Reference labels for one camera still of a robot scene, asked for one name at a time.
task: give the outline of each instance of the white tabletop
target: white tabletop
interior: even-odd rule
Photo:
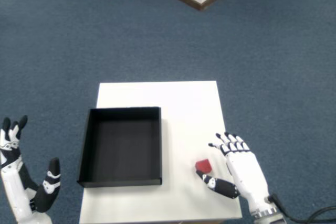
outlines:
[[[238,199],[209,190],[195,173],[208,158],[216,177],[232,182],[218,142],[224,121],[215,81],[101,83],[97,108],[159,106],[162,113],[161,186],[85,188],[80,223],[125,223],[241,218]]]

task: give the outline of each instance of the red block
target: red block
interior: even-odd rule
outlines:
[[[203,173],[209,173],[212,171],[211,164],[208,159],[196,162],[195,167],[196,170],[200,170]]]

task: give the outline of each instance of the open black box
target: open black box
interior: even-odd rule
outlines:
[[[161,185],[161,108],[91,109],[77,182],[83,187]]]

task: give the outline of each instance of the black cable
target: black cable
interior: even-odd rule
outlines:
[[[286,209],[284,208],[284,206],[282,205],[280,199],[278,198],[278,196],[276,194],[272,194],[270,196],[268,196],[268,200],[270,202],[273,202],[278,208],[279,210],[290,220],[296,222],[296,223],[306,223],[306,224],[310,224],[310,223],[332,223],[332,222],[336,222],[336,218],[334,219],[321,219],[321,220],[315,220],[317,216],[327,212],[327,211],[332,211],[332,210],[336,210],[336,206],[331,206],[331,207],[325,207],[322,208],[316,212],[314,212],[308,219],[306,220],[300,220],[300,219],[296,219],[292,216],[290,216]]]
[[[316,212],[314,212],[311,216],[309,216],[307,224],[312,223],[317,216],[324,214],[325,212],[336,210],[336,206],[331,206],[331,207],[324,207]]]

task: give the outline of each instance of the white robotic hand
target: white robotic hand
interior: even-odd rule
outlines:
[[[45,213],[54,203],[60,188],[60,166],[58,158],[49,163],[43,184],[37,186],[30,178],[18,148],[21,131],[27,116],[19,122],[4,119],[0,131],[1,177],[12,211],[19,224],[51,224]]]
[[[268,185],[256,156],[247,144],[236,135],[225,132],[216,134],[222,144],[209,143],[223,153],[234,184],[212,178],[196,171],[208,187],[224,196],[236,198],[239,194],[246,198],[251,215],[258,223],[286,223],[277,207],[268,201]]]

